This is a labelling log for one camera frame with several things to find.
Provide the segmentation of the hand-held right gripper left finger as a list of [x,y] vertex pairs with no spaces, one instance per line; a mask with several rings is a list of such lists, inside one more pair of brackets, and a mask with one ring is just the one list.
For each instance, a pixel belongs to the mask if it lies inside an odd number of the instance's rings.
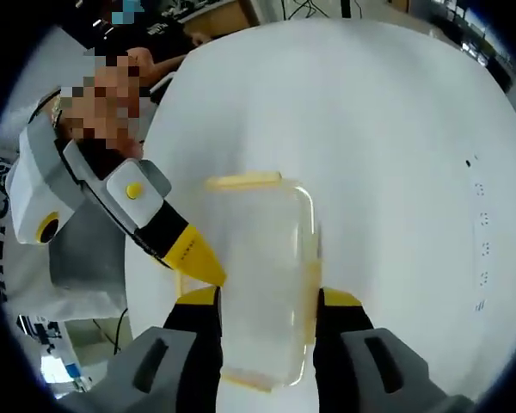
[[115,355],[89,412],[214,412],[223,365],[220,288],[182,295],[161,327]]

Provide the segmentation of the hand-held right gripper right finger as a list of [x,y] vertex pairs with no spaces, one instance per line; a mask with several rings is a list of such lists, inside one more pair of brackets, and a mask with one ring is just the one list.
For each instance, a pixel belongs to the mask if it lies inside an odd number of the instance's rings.
[[315,368],[320,412],[471,412],[448,395],[428,364],[385,328],[375,328],[350,293],[323,287],[316,305]]

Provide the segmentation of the person's left hand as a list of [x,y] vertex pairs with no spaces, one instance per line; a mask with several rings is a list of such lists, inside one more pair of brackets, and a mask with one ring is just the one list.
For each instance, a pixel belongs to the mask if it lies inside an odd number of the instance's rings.
[[141,160],[144,155],[143,145],[136,141],[131,141],[127,145],[123,145],[119,149],[119,152],[124,158],[133,158],[137,160]]

